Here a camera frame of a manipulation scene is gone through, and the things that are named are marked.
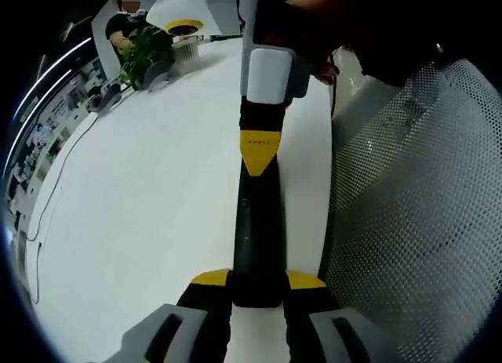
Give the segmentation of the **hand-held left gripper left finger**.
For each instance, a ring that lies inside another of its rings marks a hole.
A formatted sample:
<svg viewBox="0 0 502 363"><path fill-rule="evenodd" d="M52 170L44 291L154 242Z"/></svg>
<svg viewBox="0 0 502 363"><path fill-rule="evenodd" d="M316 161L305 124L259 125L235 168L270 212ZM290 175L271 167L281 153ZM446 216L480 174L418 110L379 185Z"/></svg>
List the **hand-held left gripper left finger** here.
<svg viewBox="0 0 502 363"><path fill-rule="evenodd" d="M124 333L107 362L223 362L231 336L228 269L193 278L176 304L164 304Z"/></svg>

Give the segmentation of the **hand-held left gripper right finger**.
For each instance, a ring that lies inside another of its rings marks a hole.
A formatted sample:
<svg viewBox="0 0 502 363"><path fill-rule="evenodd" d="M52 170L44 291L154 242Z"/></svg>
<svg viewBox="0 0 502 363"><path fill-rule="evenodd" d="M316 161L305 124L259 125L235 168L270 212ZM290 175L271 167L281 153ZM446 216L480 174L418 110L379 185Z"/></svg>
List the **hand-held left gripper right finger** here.
<svg viewBox="0 0 502 363"><path fill-rule="evenodd" d="M288 270L283 299L291 362L375 362L361 325L341 310L325 282Z"/></svg>

